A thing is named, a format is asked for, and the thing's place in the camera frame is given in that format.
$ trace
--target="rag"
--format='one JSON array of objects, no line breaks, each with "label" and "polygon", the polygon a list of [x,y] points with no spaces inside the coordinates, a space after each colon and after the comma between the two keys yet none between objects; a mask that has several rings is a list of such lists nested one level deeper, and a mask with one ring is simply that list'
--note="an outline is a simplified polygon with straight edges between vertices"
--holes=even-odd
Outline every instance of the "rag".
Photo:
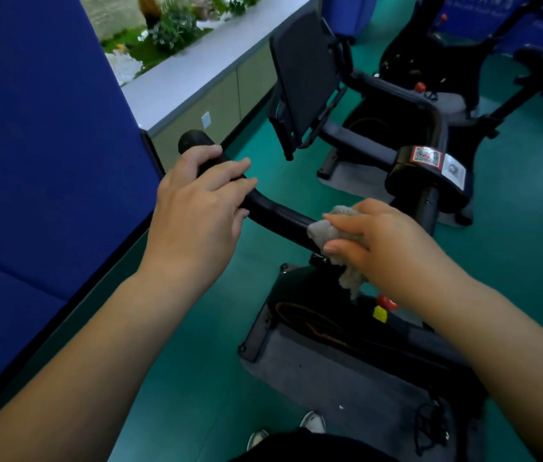
[{"label": "rag", "polygon": [[[345,216],[358,216],[361,214],[358,210],[348,208],[346,206],[336,206],[330,214],[342,214]],[[315,245],[323,249],[325,243],[330,240],[352,240],[360,243],[362,246],[366,246],[363,235],[353,235],[352,233],[338,230],[331,225],[327,220],[319,220],[313,224],[308,225],[308,236],[314,241]],[[329,256],[329,260],[334,265],[346,266],[344,273],[340,276],[340,287],[350,290],[350,297],[352,300],[359,295],[359,287],[368,279],[364,275],[357,271],[354,267],[346,264],[344,259],[339,256]]]}]

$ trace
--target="white countertop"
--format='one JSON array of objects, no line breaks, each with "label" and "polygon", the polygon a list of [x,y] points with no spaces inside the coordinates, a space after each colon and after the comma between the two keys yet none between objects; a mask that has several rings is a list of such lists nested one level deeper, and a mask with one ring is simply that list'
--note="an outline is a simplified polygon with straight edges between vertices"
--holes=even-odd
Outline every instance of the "white countertop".
[{"label": "white countertop", "polygon": [[122,92],[139,128],[156,135],[311,1],[260,0],[243,16],[124,86]]}]

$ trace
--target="red knob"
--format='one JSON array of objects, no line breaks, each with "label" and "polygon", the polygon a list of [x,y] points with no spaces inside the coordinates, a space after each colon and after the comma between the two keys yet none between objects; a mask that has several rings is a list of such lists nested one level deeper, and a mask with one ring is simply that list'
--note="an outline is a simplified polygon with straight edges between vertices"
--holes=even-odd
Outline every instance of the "red knob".
[{"label": "red knob", "polygon": [[379,304],[379,306],[381,308],[384,308],[387,311],[397,310],[398,309],[398,304],[391,301],[389,298],[387,298],[384,295],[378,295],[376,297],[376,301],[377,301],[377,303]]},{"label": "red knob", "polygon": [[423,82],[415,84],[415,92],[423,94],[425,91],[427,91],[427,87]]}]

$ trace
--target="white shoe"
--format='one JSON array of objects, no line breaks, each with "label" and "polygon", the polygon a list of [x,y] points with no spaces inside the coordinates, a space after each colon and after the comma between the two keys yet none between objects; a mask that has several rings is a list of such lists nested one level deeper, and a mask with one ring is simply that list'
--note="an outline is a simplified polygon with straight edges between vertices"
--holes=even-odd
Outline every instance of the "white shoe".
[{"label": "white shoe", "polygon": [[246,450],[250,451],[253,447],[263,441],[269,435],[270,434],[267,433],[267,431],[265,431],[264,429],[262,429],[261,431],[257,431],[256,433],[252,433],[250,435],[250,439],[248,440],[248,446],[246,446]]},{"label": "white shoe", "polygon": [[325,427],[325,419],[323,416],[311,410],[306,413],[306,416],[302,419],[302,422],[299,424],[300,428],[306,428],[311,433],[316,434],[325,434],[327,433],[327,428]]}]

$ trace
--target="left hand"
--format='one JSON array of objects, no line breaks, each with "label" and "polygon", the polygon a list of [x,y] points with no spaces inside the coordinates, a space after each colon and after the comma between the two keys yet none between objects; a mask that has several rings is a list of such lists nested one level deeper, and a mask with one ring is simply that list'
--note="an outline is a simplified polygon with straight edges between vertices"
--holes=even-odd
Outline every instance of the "left hand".
[{"label": "left hand", "polygon": [[138,276],[183,293],[195,302],[225,270],[248,211],[239,209],[258,181],[240,178],[250,159],[216,165],[197,178],[199,166],[222,153],[220,146],[186,151],[158,187],[156,209]]}]

